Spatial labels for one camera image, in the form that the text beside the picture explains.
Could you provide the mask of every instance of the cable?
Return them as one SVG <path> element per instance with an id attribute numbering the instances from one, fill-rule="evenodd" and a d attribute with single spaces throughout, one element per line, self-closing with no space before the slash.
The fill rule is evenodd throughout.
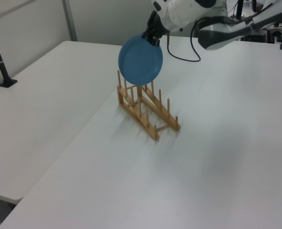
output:
<path id="1" fill-rule="evenodd" d="M 257 15 L 263 13 L 265 10 L 267 10 L 267 9 L 270 8 L 271 6 L 273 6 L 273 3 L 269 4 L 267 7 L 265 7 L 264 9 L 262 9 L 260 12 L 258 12 L 258 13 L 256 13 L 256 14 L 252 15 L 251 17 L 254 18 L 255 16 L 257 16 Z M 233 22 L 232 22 L 232 25 L 233 25 L 233 24 L 239 24 L 239 23 L 242 23 L 242 22 L 244 22 L 244 21 L 246 21 L 246 20 L 244 19 L 244 20 L 241 20 L 241 21 L 233 21 Z"/>
<path id="2" fill-rule="evenodd" d="M 193 45 L 193 39 L 192 39 L 192 37 L 193 37 L 193 32 L 194 32 L 195 27 L 198 25 L 198 23 L 199 23 L 200 21 L 203 21 L 204 19 L 207 19 L 207 17 L 205 17 L 205 18 L 200 18 L 199 20 L 197 20 L 197 21 L 195 22 L 195 24 L 194 24 L 194 26 L 193 26 L 191 32 L 190 32 L 190 44 L 191 44 L 191 46 L 192 46 L 192 49 L 193 49 L 194 53 L 198 56 L 199 60 L 196 60 L 196 61 L 194 61 L 194 60 L 187 60 L 187 59 L 183 59 L 183 58 L 180 58 L 180 57 L 177 57 L 177 56 L 173 55 L 173 54 L 170 52 L 170 50 L 169 50 L 169 32 L 168 32 L 168 33 L 167 33 L 167 51 L 168 51 L 169 55 L 171 55 L 172 57 L 174 57 L 174 58 L 176 58 L 176 59 L 178 59 L 178 60 L 181 60 L 181 61 L 187 61 L 187 62 L 200 62 L 200 61 L 201 61 L 201 57 L 200 57 L 200 55 L 198 54 L 198 52 L 195 50 L 195 47 L 194 47 L 194 45 Z"/>
<path id="3" fill-rule="evenodd" d="M 233 6 L 233 8 L 228 13 L 230 13 L 237 4 L 238 4 L 238 1 L 237 1 L 237 3 Z"/>
<path id="4" fill-rule="evenodd" d="M 237 4 L 235 4 L 235 6 L 234 6 L 233 18 L 232 18 L 233 22 L 234 22 L 234 14 L 235 14 L 235 9 L 236 9 L 236 6 L 237 6 Z"/>

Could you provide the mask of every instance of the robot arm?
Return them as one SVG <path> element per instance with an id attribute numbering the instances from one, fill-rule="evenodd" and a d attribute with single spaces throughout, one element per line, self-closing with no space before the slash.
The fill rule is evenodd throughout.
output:
<path id="1" fill-rule="evenodd" d="M 231 25 L 226 0 L 152 0 L 153 12 L 143 33 L 152 45 L 169 31 L 178 31 L 198 21 L 198 41 L 207 50 L 219 49 L 232 41 L 282 20 L 282 0 L 274 0 L 260 13 Z"/>

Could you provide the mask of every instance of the table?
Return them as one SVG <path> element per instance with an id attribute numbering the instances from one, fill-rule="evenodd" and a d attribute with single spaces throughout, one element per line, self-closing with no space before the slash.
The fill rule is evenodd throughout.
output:
<path id="1" fill-rule="evenodd" d="M 63 42 L 0 88 L 0 199 L 18 203 L 113 91 L 119 50 Z"/>
<path id="2" fill-rule="evenodd" d="M 188 44 L 170 39 L 196 58 Z M 188 63 L 161 45 L 155 88 L 181 131 L 153 141 L 114 90 L 0 229 L 282 228 L 282 51 L 195 44 Z"/>

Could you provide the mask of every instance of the wall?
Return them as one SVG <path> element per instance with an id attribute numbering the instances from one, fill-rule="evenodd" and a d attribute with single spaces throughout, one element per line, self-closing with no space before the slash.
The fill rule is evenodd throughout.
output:
<path id="1" fill-rule="evenodd" d="M 0 0 L 0 17 L 34 0 Z"/>
<path id="2" fill-rule="evenodd" d="M 151 0 L 70 0 L 79 42 L 122 45 L 146 29 Z M 189 36 L 192 25 L 173 35 Z"/>
<path id="3" fill-rule="evenodd" d="M 0 51 L 10 77 L 69 40 L 62 0 L 36 0 L 0 18 Z"/>

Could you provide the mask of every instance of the plate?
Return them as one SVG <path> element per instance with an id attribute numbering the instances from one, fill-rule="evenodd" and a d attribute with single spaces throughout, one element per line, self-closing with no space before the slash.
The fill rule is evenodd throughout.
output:
<path id="1" fill-rule="evenodd" d="M 137 86 L 153 81 L 159 75 L 162 64 L 161 47 L 151 45 L 142 35 L 127 40 L 118 56 L 122 76 Z"/>

